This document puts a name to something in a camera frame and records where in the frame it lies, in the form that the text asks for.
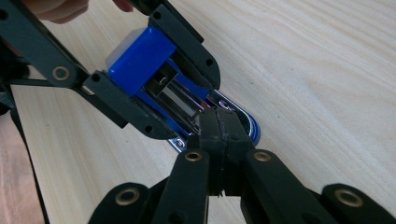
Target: light wood surface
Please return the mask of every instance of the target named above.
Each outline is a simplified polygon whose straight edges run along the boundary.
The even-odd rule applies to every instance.
[[[314,191],[345,183],[396,216],[396,2],[172,3],[217,59],[221,91],[262,126],[259,148]],[[46,24],[92,72],[146,22],[91,1],[77,20]],[[13,90],[52,223],[86,223],[118,184],[169,175],[177,154],[164,141],[119,129],[71,91]],[[210,223],[244,222],[238,200],[211,202]]]

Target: human finger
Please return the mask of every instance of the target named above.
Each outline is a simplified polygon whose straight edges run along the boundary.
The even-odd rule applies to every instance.
[[[89,0],[67,0],[53,10],[35,14],[40,20],[60,21],[81,14],[88,9]]]
[[[113,0],[116,6],[124,12],[131,12],[134,10],[127,0]]]
[[[44,13],[47,11],[51,11],[61,4],[63,4],[66,0],[22,0],[22,2],[34,13]]]

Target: metal screw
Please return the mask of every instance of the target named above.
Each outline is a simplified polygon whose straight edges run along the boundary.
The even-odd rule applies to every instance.
[[[202,155],[198,152],[189,152],[184,156],[184,158],[188,161],[199,161],[202,158]]]
[[[184,147],[184,146],[185,146],[184,142],[183,142],[180,138],[178,138],[178,139],[176,140],[176,145],[177,145],[178,147]]]
[[[338,189],[334,192],[335,198],[343,204],[351,207],[361,207],[363,199],[349,189]]]
[[[254,157],[254,159],[256,159],[258,161],[270,161],[271,160],[271,156],[265,152],[256,152],[253,154],[253,157]]]
[[[57,66],[52,70],[52,76],[58,81],[65,81],[70,78],[70,71],[64,66]]]
[[[128,188],[120,191],[116,196],[116,203],[125,206],[135,203],[140,197],[140,191],[137,188]]]

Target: wood grain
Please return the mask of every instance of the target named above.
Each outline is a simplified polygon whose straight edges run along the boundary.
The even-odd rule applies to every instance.
[[[9,112],[0,127],[0,223],[44,223],[28,152]]]
[[[172,1],[217,59],[221,91],[262,126],[310,189],[361,189],[396,216],[396,4],[393,1]],[[48,27],[89,69],[133,29],[138,12],[92,1]],[[133,127],[120,130],[75,93],[14,87],[53,223],[85,223],[114,186],[152,186],[176,153]],[[241,223],[237,200],[211,200],[210,223]]]

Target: wooden table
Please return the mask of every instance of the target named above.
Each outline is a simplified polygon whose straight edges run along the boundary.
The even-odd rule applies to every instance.
[[[312,190],[345,183],[396,216],[395,2],[172,3],[217,59],[221,91],[262,126],[258,148]],[[77,20],[46,24],[92,72],[147,18],[91,1]],[[166,142],[119,129],[72,91],[13,90],[52,223],[86,223],[118,184],[169,175]],[[244,222],[237,199],[210,201],[210,223]]]

